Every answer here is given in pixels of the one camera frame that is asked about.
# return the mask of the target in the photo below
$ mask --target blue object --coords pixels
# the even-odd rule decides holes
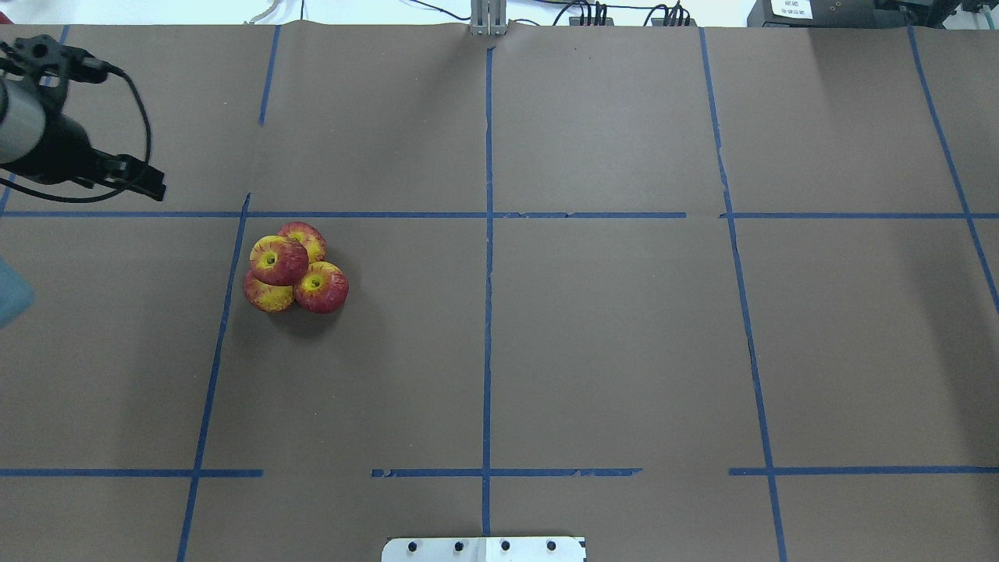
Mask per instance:
[[[0,259],[0,328],[17,318],[35,302],[31,286]]]

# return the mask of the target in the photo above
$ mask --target metal bracket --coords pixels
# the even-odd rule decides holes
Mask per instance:
[[[585,562],[581,537],[393,539],[382,562]]]
[[[473,35],[506,35],[506,0],[472,0]]]

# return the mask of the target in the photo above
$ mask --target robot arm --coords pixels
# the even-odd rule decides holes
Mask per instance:
[[[21,77],[0,80],[0,167],[43,185],[71,181],[87,188],[102,185],[113,191],[97,197],[66,198],[3,179],[0,184],[61,202],[99,201],[126,190],[163,200],[163,172],[149,165],[149,118],[135,84],[122,69],[84,49],[61,45],[48,35],[18,38],[13,46],[0,43],[0,51],[7,57],[0,59],[0,70]],[[128,83],[139,105],[146,127],[144,160],[92,148],[84,128],[62,113],[70,82],[101,84],[109,74]],[[57,77],[58,83],[43,84],[46,77]]]

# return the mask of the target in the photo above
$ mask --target yellow apple skin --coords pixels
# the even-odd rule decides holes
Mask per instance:
[[[262,283],[248,271],[243,278],[243,294],[257,310],[284,312],[295,304],[295,290],[291,285],[279,287]]]

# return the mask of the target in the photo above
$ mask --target white wall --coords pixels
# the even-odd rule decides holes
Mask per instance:
[[[470,0],[427,0],[467,16]],[[282,0],[262,23],[298,19],[302,0]],[[611,1],[610,4],[654,5],[653,0]],[[744,27],[753,0],[683,0],[697,23],[710,27]],[[239,24],[263,12],[271,0],[0,0],[0,10],[17,23],[45,24]],[[532,0],[508,0],[510,19],[528,18],[550,25],[559,6]],[[454,21],[407,0],[306,0],[308,19],[341,24],[413,24]],[[611,8],[617,25],[641,25],[646,10]],[[982,16],[959,13],[948,22],[951,29],[985,29]]]

